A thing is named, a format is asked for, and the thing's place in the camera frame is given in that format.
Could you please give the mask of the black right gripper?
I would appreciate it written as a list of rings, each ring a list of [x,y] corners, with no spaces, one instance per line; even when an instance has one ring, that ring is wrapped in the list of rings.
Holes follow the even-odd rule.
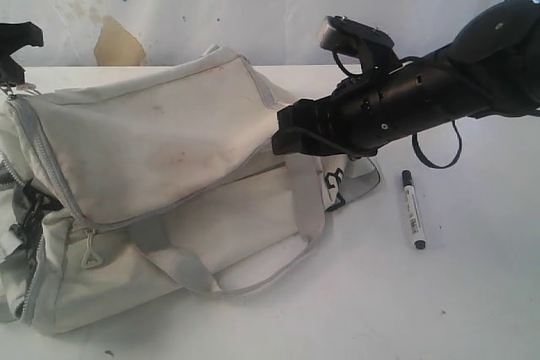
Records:
[[[276,155],[374,156],[415,133],[414,75],[348,77],[322,99],[299,99],[278,112],[271,144]]]

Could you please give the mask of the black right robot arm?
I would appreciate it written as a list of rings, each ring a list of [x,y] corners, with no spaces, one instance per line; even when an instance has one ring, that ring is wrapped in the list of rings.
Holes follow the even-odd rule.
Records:
[[[277,155],[363,158],[390,142],[459,120],[539,113],[539,6],[508,0],[488,8],[455,39],[425,56],[399,57],[385,32],[328,16],[320,47],[346,73],[326,97],[301,99],[278,113]]]

